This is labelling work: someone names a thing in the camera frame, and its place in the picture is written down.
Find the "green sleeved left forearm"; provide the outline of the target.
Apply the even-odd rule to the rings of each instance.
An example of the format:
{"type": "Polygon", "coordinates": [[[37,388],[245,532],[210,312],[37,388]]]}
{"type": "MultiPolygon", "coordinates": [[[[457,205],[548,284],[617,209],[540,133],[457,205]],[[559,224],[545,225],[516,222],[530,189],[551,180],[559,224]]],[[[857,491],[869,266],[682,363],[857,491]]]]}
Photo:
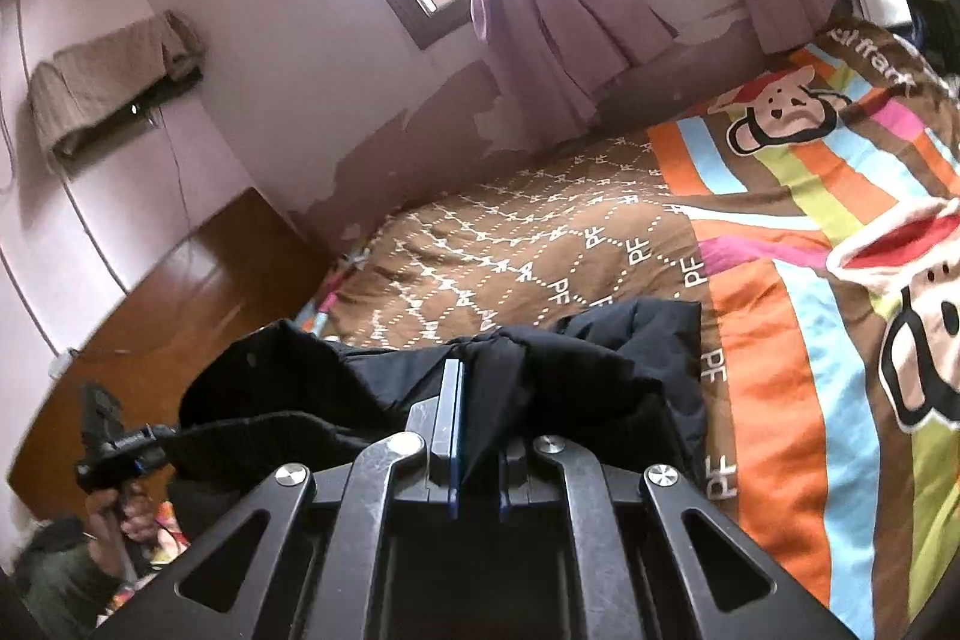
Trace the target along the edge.
{"type": "Polygon", "coordinates": [[[78,516],[41,526],[13,565],[13,586],[49,638],[88,638],[124,580],[94,562],[78,516]]]}

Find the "person's left hand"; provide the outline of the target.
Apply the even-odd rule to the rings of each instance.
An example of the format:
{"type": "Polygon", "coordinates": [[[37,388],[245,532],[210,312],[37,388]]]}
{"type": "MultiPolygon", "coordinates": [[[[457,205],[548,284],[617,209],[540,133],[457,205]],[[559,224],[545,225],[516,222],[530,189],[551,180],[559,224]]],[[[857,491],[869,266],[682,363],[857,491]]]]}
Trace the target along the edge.
{"type": "Polygon", "coordinates": [[[145,487],[127,482],[122,489],[92,492],[85,510],[89,557],[106,575],[132,583],[137,572],[127,544],[155,546],[158,539],[155,503],[145,487]]]}

